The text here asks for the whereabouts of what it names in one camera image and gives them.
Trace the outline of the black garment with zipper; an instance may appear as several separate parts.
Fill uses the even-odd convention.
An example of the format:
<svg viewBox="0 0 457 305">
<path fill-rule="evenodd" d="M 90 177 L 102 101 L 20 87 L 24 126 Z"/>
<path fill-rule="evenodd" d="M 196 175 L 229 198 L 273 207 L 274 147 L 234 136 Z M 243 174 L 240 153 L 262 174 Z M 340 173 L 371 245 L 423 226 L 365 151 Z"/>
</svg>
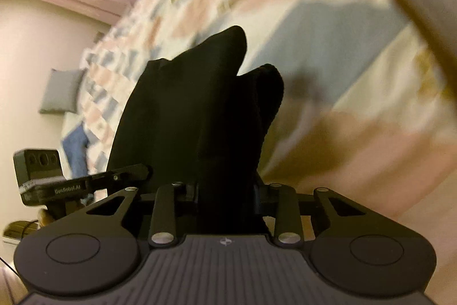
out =
<svg viewBox="0 0 457 305">
<path fill-rule="evenodd" d="M 173 59 L 149 61 L 112 143 L 109 170 L 143 164 L 152 187 L 198 188 L 184 220 L 191 234 L 267 232 L 257 211 L 257 167 L 284 81 L 270 64 L 240 73 L 246 50 L 244 30 L 233 26 Z"/>
</svg>

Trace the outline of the checkered pastel bed quilt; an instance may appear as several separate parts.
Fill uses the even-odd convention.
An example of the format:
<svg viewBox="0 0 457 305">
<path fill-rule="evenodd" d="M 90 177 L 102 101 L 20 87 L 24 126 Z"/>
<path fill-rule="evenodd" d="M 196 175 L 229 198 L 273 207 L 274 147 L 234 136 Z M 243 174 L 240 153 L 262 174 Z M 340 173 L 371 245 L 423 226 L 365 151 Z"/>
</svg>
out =
<svg viewBox="0 0 457 305">
<path fill-rule="evenodd" d="M 406 0 L 137 0 L 85 50 L 87 74 L 63 139 L 82 123 L 87 168 L 103 171 L 147 63 L 240 25 L 241 71 L 270 63 L 285 83 L 262 178 L 303 192 L 325 185 L 433 230 L 456 220 L 456 96 L 406 12 Z"/>
</svg>

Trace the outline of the grey pillow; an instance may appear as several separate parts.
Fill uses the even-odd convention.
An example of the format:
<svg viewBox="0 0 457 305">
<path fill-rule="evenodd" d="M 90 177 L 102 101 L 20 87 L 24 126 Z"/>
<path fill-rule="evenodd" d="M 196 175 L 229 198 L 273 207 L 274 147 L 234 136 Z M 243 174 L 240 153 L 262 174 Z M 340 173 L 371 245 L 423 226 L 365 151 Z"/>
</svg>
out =
<svg viewBox="0 0 457 305">
<path fill-rule="evenodd" d="M 77 100 L 86 69 L 52 69 L 39 107 L 40 114 L 77 113 Z"/>
</svg>

